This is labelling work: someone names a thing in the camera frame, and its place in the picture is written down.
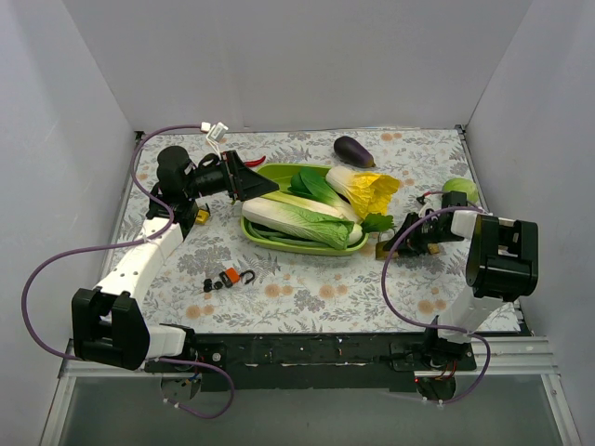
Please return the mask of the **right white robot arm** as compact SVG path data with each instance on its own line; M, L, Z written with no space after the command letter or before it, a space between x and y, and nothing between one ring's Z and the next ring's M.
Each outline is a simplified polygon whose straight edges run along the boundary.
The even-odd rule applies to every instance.
M390 344L389 361L397 372L474 367L471 339L492 313L521 296L538 282L538 226L534 222L483 213L466 193L448 191L435 211L424 196L419 212L406 216L392 237L376 245L376 258L428 255L442 243L470 242L465 267L466 286L423 334Z

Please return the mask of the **large brass padlock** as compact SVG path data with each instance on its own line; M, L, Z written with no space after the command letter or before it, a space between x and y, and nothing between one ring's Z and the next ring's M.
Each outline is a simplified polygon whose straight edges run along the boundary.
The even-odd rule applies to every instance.
M383 240L381 236L378 236L377 243L375 245L375 259L386 260L390 256L390 240Z

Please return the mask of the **orange black padlock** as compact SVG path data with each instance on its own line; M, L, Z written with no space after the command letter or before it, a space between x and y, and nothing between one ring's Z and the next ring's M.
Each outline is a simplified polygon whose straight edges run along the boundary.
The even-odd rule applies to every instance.
M232 288L237 283L249 284L256 278L256 273L252 269L238 272L234 268L223 270L218 275L222 285L226 288Z

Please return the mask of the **small brass padlock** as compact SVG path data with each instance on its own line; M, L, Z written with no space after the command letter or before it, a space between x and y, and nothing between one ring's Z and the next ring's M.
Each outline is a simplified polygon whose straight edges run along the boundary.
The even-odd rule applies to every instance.
M429 243L427 245L428 253L430 255L438 255L440 253L440 246L437 243Z

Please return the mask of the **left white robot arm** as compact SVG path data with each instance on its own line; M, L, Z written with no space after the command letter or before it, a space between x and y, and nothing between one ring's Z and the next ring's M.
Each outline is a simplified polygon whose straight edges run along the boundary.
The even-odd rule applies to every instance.
M165 357L180 372L197 362L193 331L177 325L149 326L141 314L145 295L166 260L195 224L197 199L225 192L247 201L277 191L276 182L245 165L236 151L207 154L199 164L170 146L157 157L157 182L135 246L93 289L72 299L73 349L77 358L127 370Z

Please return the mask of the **yellow padlock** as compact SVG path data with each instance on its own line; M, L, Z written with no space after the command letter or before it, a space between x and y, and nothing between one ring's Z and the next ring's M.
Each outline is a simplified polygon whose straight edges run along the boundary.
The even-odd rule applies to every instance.
M210 218L210 213L206 209L199 209L198 213L196 215L196 218L194 220L194 223L196 225L203 226L208 221L209 218Z

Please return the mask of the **black key bunch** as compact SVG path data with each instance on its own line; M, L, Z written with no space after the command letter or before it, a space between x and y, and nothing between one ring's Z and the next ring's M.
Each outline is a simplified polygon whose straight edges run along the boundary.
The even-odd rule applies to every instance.
M212 279L205 279L203 285L203 291L208 294L214 290L220 290L224 287L222 281L213 281Z

